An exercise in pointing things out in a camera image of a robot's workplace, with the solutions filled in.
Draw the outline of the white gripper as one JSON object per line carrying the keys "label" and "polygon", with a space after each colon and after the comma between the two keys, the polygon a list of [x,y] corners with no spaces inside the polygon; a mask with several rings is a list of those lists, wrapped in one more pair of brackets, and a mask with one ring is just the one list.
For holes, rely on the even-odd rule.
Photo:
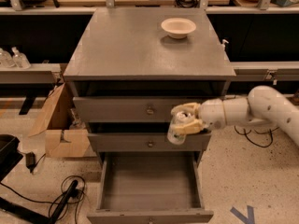
{"label": "white gripper", "polygon": [[177,105],[172,108],[171,115],[174,116],[178,112],[184,112],[196,116],[198,110],[200,119],[195,119],[189,123],[172,124],[172,130],[177,134],[194,134],[200,133],[205,128],[212,131],[224,127],[225,115],[221,99],[206,100],[201,105],[198,103]]}

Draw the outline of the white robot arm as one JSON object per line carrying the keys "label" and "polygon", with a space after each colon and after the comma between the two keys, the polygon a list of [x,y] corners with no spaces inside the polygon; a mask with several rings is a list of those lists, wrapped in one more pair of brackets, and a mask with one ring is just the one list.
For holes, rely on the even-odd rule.
{"label": "white robot arm", "polygon": [[299,109],[283,94],[268,86],[253,88],[247,97],[210,99],[177,105],[171,110],[167,138],[182,145],[188,134],[226,126],[275,124],[299,146]]}

